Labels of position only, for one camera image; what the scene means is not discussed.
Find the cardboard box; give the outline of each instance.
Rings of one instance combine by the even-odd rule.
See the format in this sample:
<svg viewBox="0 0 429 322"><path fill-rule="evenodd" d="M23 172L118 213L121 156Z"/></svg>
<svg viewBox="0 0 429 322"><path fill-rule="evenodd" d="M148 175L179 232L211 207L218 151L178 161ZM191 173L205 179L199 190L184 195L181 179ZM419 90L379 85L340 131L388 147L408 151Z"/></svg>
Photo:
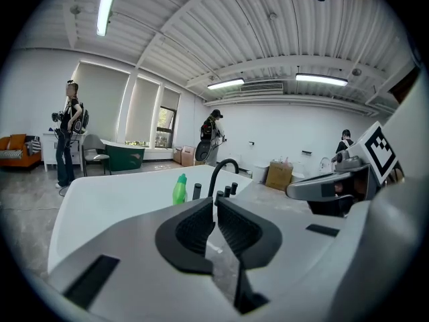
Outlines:
<svg viewBox="0 0 429 322"><path fill-rule="evenodd" d="M271 162L269 164L268 176L265 185L272 189L286 190L292 178L293 167L288 163Z"/></svg>
<svg viewBox="0 0 429 322"><path fill-rule="evenodd" d="M182 166L194 166L195 148L184 146L182 149Z"/></svg>
<svg viewBox="0 0 429 322"><path fill-rule="evenodd" d="M175 147L173 150L173 161L182 164L182 147Z"/></svg>

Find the cap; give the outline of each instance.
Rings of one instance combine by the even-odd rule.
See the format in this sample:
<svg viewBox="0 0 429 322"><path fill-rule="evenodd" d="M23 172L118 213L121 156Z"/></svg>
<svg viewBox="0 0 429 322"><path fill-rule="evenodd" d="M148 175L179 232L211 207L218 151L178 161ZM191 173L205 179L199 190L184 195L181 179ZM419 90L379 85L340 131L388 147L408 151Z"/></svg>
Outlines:
<svg viewBox="0 0 429 322"><path fill-rule="evenodd" d="M182 184L186 184L186 181L188 179L186 178L186 175L183 173L181 176L179 176L179 179L177 180L177 182L181 182Z"/></svg>
<svg viewBox="0 0 429 322"><path fill-rule="evenodd" d="M218 109L213 110L213 112L212 112L212 116L213 116L214 118L217 118L217 117L219 117L219 118L223 118L223 116L221 115L221 112L220 112Z"/></svg>

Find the fluorescent ceiling light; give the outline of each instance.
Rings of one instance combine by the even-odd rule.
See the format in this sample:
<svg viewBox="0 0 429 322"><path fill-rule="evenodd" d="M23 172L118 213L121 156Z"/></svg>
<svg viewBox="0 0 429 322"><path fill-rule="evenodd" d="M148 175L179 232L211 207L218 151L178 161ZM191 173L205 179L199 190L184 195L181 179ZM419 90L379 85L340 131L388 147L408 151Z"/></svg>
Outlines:
<svg viewBox="0 0 429 322"><path fill-rule="evenodd" d="M336 86L345 86L349 83L343 78L335 78L333 76L317 75L317 74L297 74L298 81L311 81L313 83L328 83Z"/></svg>
<svg viewBox="0 0 429 322"><path fill-rule="evenodd" d="M243 83L244 83L244 80L242 78L235 78L234 80L223 81L222 83L214 83L212 85L207 86L207 88L221 89L223 87L228 87L228 86L242 85Z"/></svg>
<svg viewBox="0 0 429 322"><path fill-rule="evenodd" d="M99 18L97 20L97 35L106 36L107 23L113 0L100 0Z"/></svg>

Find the black slot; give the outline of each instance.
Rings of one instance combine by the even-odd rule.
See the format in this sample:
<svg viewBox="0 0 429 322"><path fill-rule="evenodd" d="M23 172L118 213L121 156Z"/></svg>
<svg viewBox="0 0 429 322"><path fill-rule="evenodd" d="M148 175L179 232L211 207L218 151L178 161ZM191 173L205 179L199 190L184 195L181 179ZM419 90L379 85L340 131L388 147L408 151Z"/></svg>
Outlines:
<svg viewBox="0 0 429 322"><path fill-rule="evenodd" d="M332 237L337 236L338 233L340 232L339 229L325 227L324 225L319 225L319 224L310 224L306 229L310 231L314 231L315 233L321 233L323 235L332 236Z"/></svg>
<svg viewBox="0 0 429 322"><path fill-rule="evenodd" d="M274 223L219 197L219 229L244 270L269 264L282 244Z"/></svg>
<svg viewBox="0 0 429 322"><path fill-rule="evenodd" d="M249 313L268 303L268 299L258 292L253 292L247 279L246 272L240 266L237 289L235 291L234 307L242 314Z"/></svg>
<svg viewBox="0 0 429 322"><path fill-rule="evenodd" d="M87 309L118 263L119 259L99 256L67 289L64 296L79 307Z"/></svg>
<svg viewBox="0 0 429 322"><path fill-rule="evenodd" d="M163 222L155 233L155 245L162 257L179 271L212 274L212 262L205 259L207 238L213 231L213 198Z"/></svg>
<svg viewBox="0 0 429 322"><path fill-rule="evenodd" d="M335 186L333 182L320 185L322 197L335 197Z"/></svg>

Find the jeans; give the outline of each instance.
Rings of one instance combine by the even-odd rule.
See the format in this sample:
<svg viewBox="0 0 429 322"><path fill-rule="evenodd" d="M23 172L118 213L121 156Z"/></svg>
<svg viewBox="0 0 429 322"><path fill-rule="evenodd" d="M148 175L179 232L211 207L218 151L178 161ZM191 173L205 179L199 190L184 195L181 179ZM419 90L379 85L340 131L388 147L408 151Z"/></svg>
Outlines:
<svg viewBox="0 0 429 322"><path fill-rule="evenodd" d="M66 164L62 159L62 155L66 159ZM58 135L58 143L56 146L56 163L58 184L67 186L74 180L72 155L70 153L70 134L62 130Z"/></svg>

